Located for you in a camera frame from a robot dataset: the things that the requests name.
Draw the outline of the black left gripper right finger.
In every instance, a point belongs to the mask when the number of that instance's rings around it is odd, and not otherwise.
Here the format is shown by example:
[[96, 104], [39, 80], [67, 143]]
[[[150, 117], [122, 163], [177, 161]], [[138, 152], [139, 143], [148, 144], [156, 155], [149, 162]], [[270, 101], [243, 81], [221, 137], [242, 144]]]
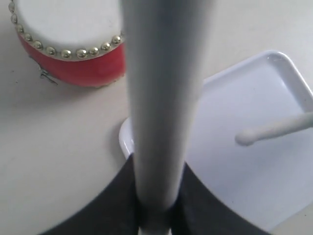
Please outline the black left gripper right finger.
[[185, 165], [171, 222], [173, 235], [267, 235], [215, 197]]

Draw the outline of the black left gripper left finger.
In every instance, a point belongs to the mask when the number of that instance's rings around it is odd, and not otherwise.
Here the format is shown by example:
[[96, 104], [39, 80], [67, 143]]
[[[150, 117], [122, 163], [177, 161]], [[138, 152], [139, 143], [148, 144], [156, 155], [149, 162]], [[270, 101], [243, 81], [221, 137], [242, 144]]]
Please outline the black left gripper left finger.
[[138, 201], [129, 156], [108, 186], [88, 205], [44, 235], [136, 235]]

